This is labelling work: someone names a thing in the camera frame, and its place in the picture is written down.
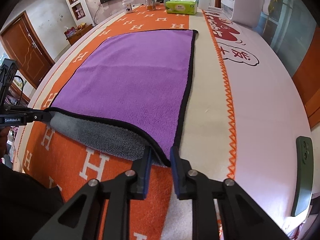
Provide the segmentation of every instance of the silver bolt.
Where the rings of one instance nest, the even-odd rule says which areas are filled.
[[[226,179],[224,182],[227,186],[233,186],[235,181],[233,179]]]
[[[94,187],[94,186],[96,186],[98,184],[98,180],[97,179],[90,179],[89,181],[88,181],[88,185],[90,186],[90,187]]]
[[[127,170],[124,174],[126,174],[126,176],[131,177],[134,174],[136,174],[136,172],[134,170]]]
[[[190,171],[188,171],[188,174],[189,174],[189,176],[197,176],[198,175],[198,171],[196,171],[196,170],[190,170]]]

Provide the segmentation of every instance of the door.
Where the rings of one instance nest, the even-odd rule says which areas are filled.
[[[52,67],[53,60],[35,34],[25,12],[2,31],[1,39],[7,54],[18,62],[21,74],[37,88]]]

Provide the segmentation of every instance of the black cable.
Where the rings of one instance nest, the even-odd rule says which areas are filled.
[[[93,18],[93,22],[94,22],[95,25],[98,25],[98,24],[96,23],[96,16],[97,16],[97,13],[98,13],[98,11],[99,11],[99,9],[100,9],[100,6],[101,6],[101,2],[99,3],[98,10],[96,11],[96,14],[94,15],[94,18]]]
[[[19,99],[19,101],[17,102],[17,105],[20,105],[21,98],[22,98],[22,94],[23,94],[24,81],[23,81],[23,79],[22,79],[20,76],[14,76],[14,77],[15,77],[15,78],[20,78],[20,80],[22,81],[22,88],[21,88],[20,99]]]

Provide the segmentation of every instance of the person's arm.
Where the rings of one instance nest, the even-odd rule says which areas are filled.
[[[2,158],[3,155],[6,154],[5,151],[7,149],[9,131],[10,131],[10,126],[4,127],[2,130],[0,130],[0,158]]]

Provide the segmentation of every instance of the tissue box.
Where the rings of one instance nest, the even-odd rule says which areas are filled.
[[[190,14],[195,15],[197,13],[197,2],[196,1],[167,1],[165,3],[167,13],[179,13],[179,14]]]

